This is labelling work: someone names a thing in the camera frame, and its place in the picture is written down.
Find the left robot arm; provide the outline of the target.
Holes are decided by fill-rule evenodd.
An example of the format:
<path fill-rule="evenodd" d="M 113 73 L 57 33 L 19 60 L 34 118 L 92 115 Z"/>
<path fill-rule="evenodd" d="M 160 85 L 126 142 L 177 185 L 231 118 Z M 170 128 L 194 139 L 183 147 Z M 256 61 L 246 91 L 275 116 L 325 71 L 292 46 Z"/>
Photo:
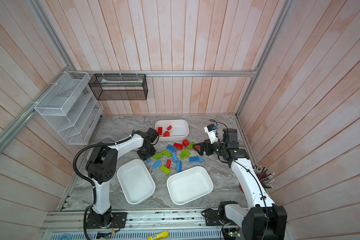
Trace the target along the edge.
<path fill-rule="evenodd" d="M 154 141 L 159 138 L 156 130 L 147 132 L 133 131 L 128 137 L 116 142 L 100 142 L 94 146 L 86 164 L 88 178 L 93 187 L 93 203 L 89 208 L 86 226 L 93 224 L 100 228 L 108 228 L 115 223 L 110 203 L 110 180 L 116 173 L 117 161 L 123 155 L 137 150 L 141 160 L 146 160 L 156 153 Z"/>

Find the blue lego small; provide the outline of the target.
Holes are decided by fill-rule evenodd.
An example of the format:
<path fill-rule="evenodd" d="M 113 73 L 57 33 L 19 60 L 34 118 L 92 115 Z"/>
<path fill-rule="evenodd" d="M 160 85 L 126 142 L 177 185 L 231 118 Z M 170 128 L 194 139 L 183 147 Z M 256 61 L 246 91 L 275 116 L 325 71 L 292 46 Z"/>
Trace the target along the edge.
<path fill-rule="evenodd" d="M 156 160 L 155 163 L 153 164 L 152 168 L 157 170 L 162 164 L 161 160 Z"/>

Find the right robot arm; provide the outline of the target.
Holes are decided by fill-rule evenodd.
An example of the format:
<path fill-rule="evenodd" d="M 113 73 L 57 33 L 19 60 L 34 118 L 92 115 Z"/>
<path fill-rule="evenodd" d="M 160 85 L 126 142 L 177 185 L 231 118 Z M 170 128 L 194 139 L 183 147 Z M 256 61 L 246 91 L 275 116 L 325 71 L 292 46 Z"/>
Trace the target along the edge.
<path fill-rule="evenodd" d="M 223 138 L 218 138 L 218 127 L 214 124 L 204 128 L 209 138 L 193 145 L 200 156 L 216 154 L 226 163 L 239 180 L 246 197 L 248 209 L 235 201 L 221 202 L 215 216 L 223 226 L 235 224 L 241 229 L 245 240 L 282 240 L 287 226 L 287 212 L 277 206 L 267 194 L 256 175 L 255 168 L 245 149 L 239 147 L 238 131 L 223 129 Z"/>

